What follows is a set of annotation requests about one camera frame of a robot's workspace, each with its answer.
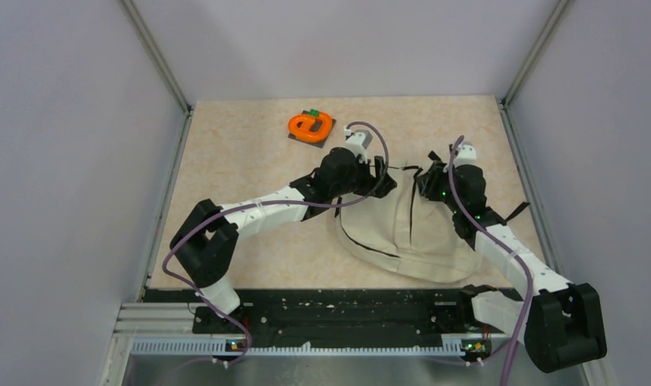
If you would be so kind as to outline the cream canvas backpack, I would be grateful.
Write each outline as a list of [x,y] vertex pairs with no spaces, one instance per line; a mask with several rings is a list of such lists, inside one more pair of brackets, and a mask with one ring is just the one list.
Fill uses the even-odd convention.
[[428,162],[392,161],[396,187],[383,198],[370,197],[338,209],[335,231],[354,258],[405,277],[440,284],[456,283],[477,273],[485,258],[455,232],[452,213],[441,202],[420,196],[414,180]]

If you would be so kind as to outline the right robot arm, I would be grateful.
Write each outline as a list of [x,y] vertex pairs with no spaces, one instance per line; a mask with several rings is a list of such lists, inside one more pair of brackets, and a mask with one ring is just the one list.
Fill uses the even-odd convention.
[[514,235],[507,219],[488,206],[480,167],[436,159],[414,184],[420,197],[449,209],[458,237],[496,266],[522,297],[516,302],[487,285],[467,286],[456,309],[462,329],[478,331],[487,324],[510,333],[544,373],[607,355],[598,291],[556,273]]

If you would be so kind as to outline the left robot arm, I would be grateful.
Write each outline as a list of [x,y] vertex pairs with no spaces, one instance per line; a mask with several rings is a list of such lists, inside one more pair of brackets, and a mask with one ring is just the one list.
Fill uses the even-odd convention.
[[[233,332],[243,316],[240,298],[227,275],[239,241],[288,223],[310,220],[330,209],[355,205],[393,190],[389,155],[366,161],[344,147],[332,149],[311,173],[260,198],[217,205],[198,202],[170,242],[169,258],[184,268],[190,285],[207,302],[212,322]],[[341,198],[354,195],[349,203]]]

